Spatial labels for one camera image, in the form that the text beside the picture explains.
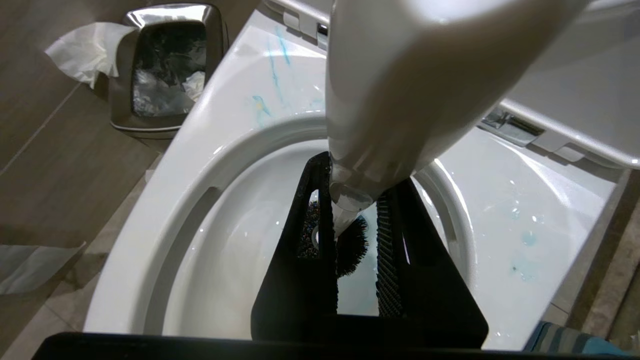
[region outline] tiled floor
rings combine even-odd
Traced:
[[[151,168],[156,167],[159,159]],[[1,360],[31,359],[48,336],[82,331],[102,266],[146,184],[143,176]]]

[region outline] toilet bowl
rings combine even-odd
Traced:
[[[109,255],[85,331],[250,338],[300,172],[327,148],[325,53],[275,16],[254,11],[191,110]],[[483,348],[524,346],[619,175],[478,128],[413,175],[489,324]],[[377,313],[374,250],[340,280],[339,311]]]

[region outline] trash can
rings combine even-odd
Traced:
[[[208,4],[165,4],[127,13],[136,31],[118,45],[109,79],[111,125],[164,152],[228,49],[227,26]]]

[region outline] toilet seat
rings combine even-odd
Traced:
[[[230,237],[201,225],[214,223],[215,207],[246,174],[264,167],[261,161],[281,152],[299,154],[295,149],[305,146],[308,153],[321,150],[319,139],[326,136],[321,120],[324,58],[322,50],[280,23],[253,13],[122,229],[102,271],[85,331],[246,337],[246,331],[208,326],[235,321],[233,316],[221,319],[220,308],[212,313],[215,307],[207,307],[209,297],[222,294],[206,288],[207,278],[198,272],[203,269],[198,264],[222,261],[208,256],[228,256],[219,246],[229,244]],[[480,129],[415,178],[431,181],[439,190],[439,197],[429,194],[440,202],[435,204],[438,213],[445,206],[453,214],[444,227],[453,228],[453,240],[461,246],[457,249],[450,241],[449,250],[465,259],[463,276],[489,323],[483,348],[521,349],[615,181],[556,163]],[[202,250],[206,243],[217,247]],[[246,309],[253,299],[245,301],[238,307]]]

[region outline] toilet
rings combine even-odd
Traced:
[[[251,338],[250,311],[300,173],[328,148],[330,3],[265,1],[252,13],[129,215],[85,331]],[[603,22],[616,29],[638,18],[636,5],[597,0],[567,37],[603,31]],[[605,205],[615,205],[623,170],[639,167],[625,134],[638,125],[624,114],[606,129],[581,124],[566,114],[589,112],[564,109],[578,95],[557,84],[598,56],[606,67],[620,51],[638,53],[639,38],[584,59],[567,51],[574,57],[562,63],[563,39],[483,123],[412,177],[489,324],[485,349],[523,348]],[[339,281],[339,313],[377,314],[375,209],[364,215],[369,250]]]

